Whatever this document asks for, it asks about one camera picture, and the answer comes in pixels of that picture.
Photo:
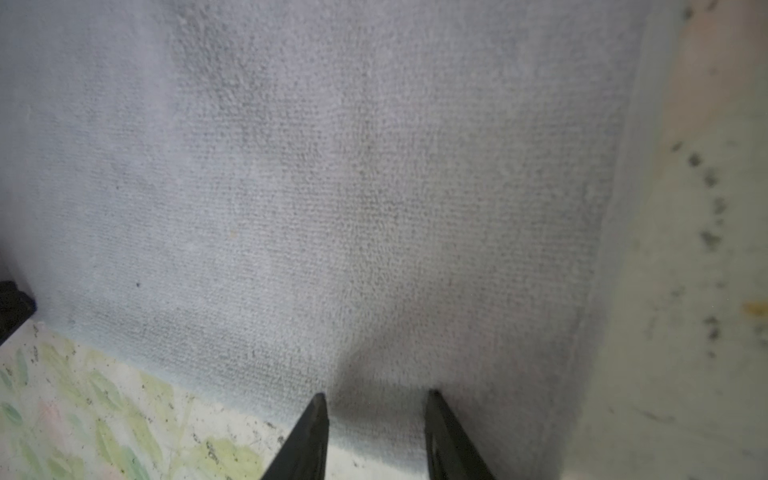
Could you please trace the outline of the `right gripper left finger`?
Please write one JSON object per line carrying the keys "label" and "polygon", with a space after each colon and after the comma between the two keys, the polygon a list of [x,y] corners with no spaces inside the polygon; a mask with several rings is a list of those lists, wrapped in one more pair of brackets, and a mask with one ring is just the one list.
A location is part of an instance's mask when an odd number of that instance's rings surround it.
{"label": "right gripper left finger", "polygon": [[329,438],[326,396],[315,394],[266,469],[263,480],[323,480]]}

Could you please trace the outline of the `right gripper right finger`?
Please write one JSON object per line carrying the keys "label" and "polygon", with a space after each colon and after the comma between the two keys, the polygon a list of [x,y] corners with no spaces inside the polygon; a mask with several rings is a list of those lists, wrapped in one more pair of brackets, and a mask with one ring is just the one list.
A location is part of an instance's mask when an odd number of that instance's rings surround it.
{"label": "right gripper right finger", "polygon": [[438,390],[425,408],[425,440],[431,480],[495,480],[488,465]]}

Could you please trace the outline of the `grey towel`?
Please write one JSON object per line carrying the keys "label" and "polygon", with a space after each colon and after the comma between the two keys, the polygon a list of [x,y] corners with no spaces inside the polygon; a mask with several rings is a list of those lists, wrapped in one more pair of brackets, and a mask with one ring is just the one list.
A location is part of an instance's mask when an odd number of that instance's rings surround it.
{"label": "grey towel", "polygon": [[580,409],[678,1],[5,1],[1,254],[38,316],[423,466],[500,479]]}

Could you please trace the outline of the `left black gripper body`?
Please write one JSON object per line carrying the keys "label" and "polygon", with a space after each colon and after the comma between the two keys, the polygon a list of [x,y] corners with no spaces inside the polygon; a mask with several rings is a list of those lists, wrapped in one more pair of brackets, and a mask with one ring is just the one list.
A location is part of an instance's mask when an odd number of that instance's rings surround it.
{"label": "left black gripper body", "polygon": [[10,280],[0,283],[0,344],[5,343],[37,311],[35,300]]}

